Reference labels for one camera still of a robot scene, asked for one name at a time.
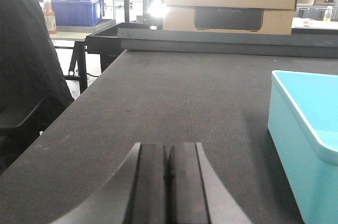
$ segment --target black table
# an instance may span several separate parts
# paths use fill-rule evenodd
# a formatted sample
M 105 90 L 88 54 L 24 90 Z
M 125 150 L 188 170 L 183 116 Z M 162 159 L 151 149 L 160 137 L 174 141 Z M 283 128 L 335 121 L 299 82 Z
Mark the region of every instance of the black table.
M 338 60 L 123 52 L 0 177 L 1 223 L 65 214 L 135 142 L 202 142 L 253 223 L 302 223 L 267 129 L 272 70 L 335 74 Z

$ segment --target blue plastic crate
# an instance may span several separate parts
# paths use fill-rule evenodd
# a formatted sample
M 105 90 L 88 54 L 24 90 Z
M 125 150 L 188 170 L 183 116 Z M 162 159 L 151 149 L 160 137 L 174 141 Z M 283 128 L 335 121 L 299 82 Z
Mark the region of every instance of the blue plastic crate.
M 52 0 L 57 25 L 90 26 L 102 21 L 105 15 L 104 0 Z
M 338 76 L 273 71 L 268 127 L 306 224 L 338 223 Z

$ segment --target bottle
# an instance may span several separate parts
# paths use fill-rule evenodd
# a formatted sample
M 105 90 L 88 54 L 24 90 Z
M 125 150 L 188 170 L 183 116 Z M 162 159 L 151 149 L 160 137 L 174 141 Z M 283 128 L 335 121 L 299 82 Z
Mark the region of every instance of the bottle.
M 55 21 L 55 12 L 53 11 L 52 8 L 52 1 L 43 0 L 43 3 L 44 3 L 43 15 L 46 21 L 47 30 L 50 34 L 56 34 L 57 24 Z
M 330 22 L 332 17 L 332 6 L 327 6 L 327 9 L 324 13 L 323 22 Z

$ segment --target table surface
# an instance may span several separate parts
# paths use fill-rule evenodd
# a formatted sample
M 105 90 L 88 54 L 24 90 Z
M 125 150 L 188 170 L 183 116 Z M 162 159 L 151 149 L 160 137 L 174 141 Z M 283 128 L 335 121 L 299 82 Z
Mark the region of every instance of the table surface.
M 312 20 L 311 26 L 305 26 L 306 18 L 295 17 L 292 21 L 293 29 L 309 29 L 309 30 L 338 30 L 338 22 L 323 22 Z
M 267 128 L 271 71 L 337 68 L 332 59 L 125 51 L 0 177 L 2 222 L 70 211 L 135 142 L 202 142 L 253 223 L 302 223 Z
M 92 33 L 82 33 L 82 32 L 61 32 L 58 31 L 56 34 L 50 34 L 51 40 L 64 40 L 64 41 L 77 41 L 84 42 L 87 35 Z

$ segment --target table leg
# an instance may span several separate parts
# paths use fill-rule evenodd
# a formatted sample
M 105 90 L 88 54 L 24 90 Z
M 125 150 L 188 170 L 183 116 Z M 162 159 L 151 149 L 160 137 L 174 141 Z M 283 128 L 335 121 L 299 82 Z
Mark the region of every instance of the table leg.
M 82 93 L 88 87 L 85 43 L 75 42 L 74 48 L 77 49 L 77 53 L 78 53 L 78 69 L 79 69 L 79 76 L 80 76 L 79 83 L 80 83 L 80 93 Z

